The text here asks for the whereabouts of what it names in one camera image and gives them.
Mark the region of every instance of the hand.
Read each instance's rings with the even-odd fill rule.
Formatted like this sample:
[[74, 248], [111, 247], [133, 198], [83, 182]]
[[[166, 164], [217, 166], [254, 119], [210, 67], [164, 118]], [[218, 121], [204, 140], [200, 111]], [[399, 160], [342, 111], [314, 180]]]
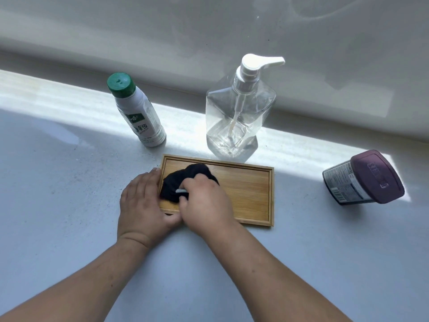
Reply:
[[150, 173], [137, 176], [122, 191], [118, 240], [132, 239], [151, 249], [180, 224], [180, 214], [167, 216], [160, 210], [160, 177], [160, 169], [153, 168]]
[[207, 237], [212, 231], [236, 222], [228, 195], [204, 174], [186, 178], [180, 188], [186, 189], [189, 193], [188, 200], [180, 197], [180, 214], [186, 225], [202, 238]]

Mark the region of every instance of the barcode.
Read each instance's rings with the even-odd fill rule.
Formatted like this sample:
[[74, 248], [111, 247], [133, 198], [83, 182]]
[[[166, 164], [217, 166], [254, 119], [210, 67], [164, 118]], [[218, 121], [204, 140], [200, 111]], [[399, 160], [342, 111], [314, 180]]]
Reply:
[[347, 202], [346, 198], [341, 194], [341, 192], [337, 188], [331, 189], [332, 194], [337, 198], [339, 202]]
[[347, 167], [349, 168], [349, 174], [353, 174], [353, 170], [351, 169], [350, 163], [347, 164]]

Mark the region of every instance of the tray rim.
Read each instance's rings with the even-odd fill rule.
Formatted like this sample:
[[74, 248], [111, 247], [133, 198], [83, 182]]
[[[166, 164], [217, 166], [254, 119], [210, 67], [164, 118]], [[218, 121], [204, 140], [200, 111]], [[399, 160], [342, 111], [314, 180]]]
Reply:
[[[228, 166], [235, 168], [247, 168], [253, 170], [261, 170], [265, 172], [269, 172], [269, 206], [268, 206], [268, 220], [256, 220], [256, 219], [246, 219], [246, 218], [236, 218], [236, 220], [242, 224], [251, 224], [251, 225], [260, 225], [260, 226], [268, 226], [274, 227], [274, 167], [269, 166], [260, 166], [246, 163], [235, 163], [232, 161], [220, 161], [215, 159], [204, 159], [197, 157], [188, 157], [188, 156], [179, 156], [179, 155], [170, 155], [163, 154], [161, 160], [161, 179], [164, 176], [165, 163], [168, 159], [172, 160], [182, 160], [188, 161], [192, 163], [208, 163], [208, 164], [219, 164], [220, 166]], [[162, 181], [159, 181], [158, 186], [158, 194], [161, 192]], [[170, 210], [170, 209], [161, 209], [164, 213], [167, 214], [175, 214], [178, 210]]]

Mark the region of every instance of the clear liquid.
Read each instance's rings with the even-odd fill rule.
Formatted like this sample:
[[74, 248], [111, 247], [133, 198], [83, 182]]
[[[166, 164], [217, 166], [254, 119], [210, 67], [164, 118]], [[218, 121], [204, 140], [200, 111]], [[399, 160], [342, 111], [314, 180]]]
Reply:
[[226, 115], [211, 99], [206, 103], [207, 143], [218, 157], [235, 158], [252, 154], [257, 149], [256, 132], [262, 125], [262, 117], [252, 124], [245, 124], [241, 117], [230, 133], [233, 117]]

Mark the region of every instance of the plastic container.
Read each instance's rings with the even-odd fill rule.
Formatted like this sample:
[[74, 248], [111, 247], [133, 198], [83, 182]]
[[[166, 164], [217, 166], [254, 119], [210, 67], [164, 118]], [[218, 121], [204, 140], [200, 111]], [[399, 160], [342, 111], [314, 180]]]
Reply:
[[146, 95], [134, 84], [129, 75], [112, 74], [107, 86], [115, 96], [119, 112], [146, 147], [156, 147], [164, 142], [166, 134], [160, 119]]
[[326, 169], [323, 179], [340, 205], [388, 203], [405, 194], [392, 165], [377, 150], [368, 150], [349, 161]]
[[282, 64], [282, 57], [246, 54], [234, 72], [207, 92], [207, 143], [213, 152], [237, 157], [246, 146], [257, 147], [257, 142], [251, 141], [276, 99], [275, 91], [260, 80], [260, 71]]

